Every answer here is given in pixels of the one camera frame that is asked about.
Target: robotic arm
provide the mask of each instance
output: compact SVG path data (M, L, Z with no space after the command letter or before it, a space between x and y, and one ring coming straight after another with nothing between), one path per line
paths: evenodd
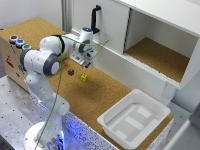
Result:
M92 43L93 31L89 28L82 28L79 37L74 34L65 34L63 36L67 36L70 39L62 38L62 36L59 35L46 37L41 40L39 51L24 50L20 56L20 62L28 72L25 82L29 91L33 93L38 101L49 111L53 108L56 93L54 93L53 87L45 76L54 76L59 70L58 56L61 55L59 42L61 41L62 54L71 50L72 53L70 57L80 65L84 65L88 62L87 59L89 55L87 55L87 53L91 51L91 48L88 45L80 43ZM55 143L57 136L63 130L62 116L69 111L69 107L69 103L62 97L58 96L54 111L46 125L46 129L44 130L39 143L41 150L57 150L55 147L53 148L49 146L49 143ZM35 144L37 143L43 128L44 126L38 130L37 135L34 137L33 140L35 141ZM30 144L25 146L25 150L30 149L30 147Z

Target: cabinet shelf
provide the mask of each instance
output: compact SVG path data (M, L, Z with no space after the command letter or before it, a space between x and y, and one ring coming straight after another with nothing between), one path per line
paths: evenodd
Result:
M149 38L144 38L125 53L178 82L181 82L190 60Z

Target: white wall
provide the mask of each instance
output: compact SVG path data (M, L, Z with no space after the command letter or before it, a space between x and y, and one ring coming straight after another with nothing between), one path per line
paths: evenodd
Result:
M200 102L200 71L183 89L177 91L173 102L189 112L195 109Z
M0 28L41 17L62 29L61 0L0 0Z

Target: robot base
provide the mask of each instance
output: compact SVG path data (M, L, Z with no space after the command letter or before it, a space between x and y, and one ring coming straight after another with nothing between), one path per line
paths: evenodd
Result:
M37 146L37 148L35 149L37 143L35 142L34 137L37 135L37 133L43 127L43 125L44 125L44 122L37 123L26 132L25 137L24 137L24 150L49 150L48 148L43 149L43 148L40 148L39 146ZM66 150L66 148L69 145L69 140L65 138L64 141L65 141L64 150Z

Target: yellow object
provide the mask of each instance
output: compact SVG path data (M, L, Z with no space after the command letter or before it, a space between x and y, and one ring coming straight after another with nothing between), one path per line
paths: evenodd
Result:
M87 75L83 74L83 75L81 76L81 80L82 80L82 81L87 81Z

